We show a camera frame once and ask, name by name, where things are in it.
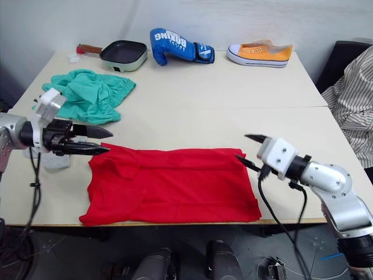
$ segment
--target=robotic arm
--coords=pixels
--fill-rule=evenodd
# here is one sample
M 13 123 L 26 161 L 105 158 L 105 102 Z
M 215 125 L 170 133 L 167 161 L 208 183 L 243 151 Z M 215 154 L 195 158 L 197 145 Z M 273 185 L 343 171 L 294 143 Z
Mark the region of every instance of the robotic arm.
M 348 172 L 333 164 L 320 164 L 281 138 L 246 135 L 262 143 L 257 157 L 280 180 L 290 179 L 290 186 L 309 187 L 321 200 L 322 212 L 345 255 L 353 279 L 373 279 L 373 217 L 365 203 L 355 195 Z M 252 162 L 237 158 L 250 169 L 260 171 Z
M 58 156 L 99 155 L 109 151 L 96 143 L 71 140 L 78 135 L 101 139 L 112 136 L 112 133 L 101 127 L 54 119 L 65 101 L 60 92 L 50 89 L 40 96 L 31 121 L 18 115 L 0 113 L 0 179 L 14 149 L 35 147 L 38 152 L 52 151 Z

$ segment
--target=red cloth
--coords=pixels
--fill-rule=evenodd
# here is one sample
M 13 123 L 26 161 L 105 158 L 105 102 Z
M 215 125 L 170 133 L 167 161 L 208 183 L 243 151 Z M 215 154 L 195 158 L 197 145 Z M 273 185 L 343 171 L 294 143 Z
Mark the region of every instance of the red cloth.
M 96 226 L 249 222 L 261 217 L 240 149 L 111 150 L 89 162 L 91 202 L 80 221 Z

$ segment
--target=frying pan handle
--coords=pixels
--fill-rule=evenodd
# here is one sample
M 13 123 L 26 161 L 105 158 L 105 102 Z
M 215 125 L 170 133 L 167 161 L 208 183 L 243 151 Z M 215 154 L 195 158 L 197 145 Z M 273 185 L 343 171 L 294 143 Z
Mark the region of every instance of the frying pan handle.
M 79 44 L 78 48 L 84 53 L 93 53 L 93 54 L 101 54 L 103 51 L 103 48 L 98 48 L 98 47 L 93 47 L 92 45 L 84 45 L 84 44 Z

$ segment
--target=blue boxing glove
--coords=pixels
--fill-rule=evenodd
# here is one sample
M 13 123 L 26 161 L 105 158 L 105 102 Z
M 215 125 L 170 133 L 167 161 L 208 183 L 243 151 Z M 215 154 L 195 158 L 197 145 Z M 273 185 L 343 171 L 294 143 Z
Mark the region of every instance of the blue boxing glove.
M 150 42 L 154 59 L 159 65 L 167 64 L 165 53 L 200 63 L 213 63 L 215 59 L 213 47 L 189 42 L 179 34 L 164 28 L 155 28 L 150 31 Z

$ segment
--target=yellow sneaker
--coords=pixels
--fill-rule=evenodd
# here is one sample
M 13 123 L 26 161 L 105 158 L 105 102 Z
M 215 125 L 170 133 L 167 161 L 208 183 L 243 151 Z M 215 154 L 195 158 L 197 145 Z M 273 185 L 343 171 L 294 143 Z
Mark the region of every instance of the yellow sneaker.
M 281 68 L 286 66 L 292 50 L 292 45 L 275 46 L 266 39 L 249 44 L 232 44 L 227 56 L 241 65 Z

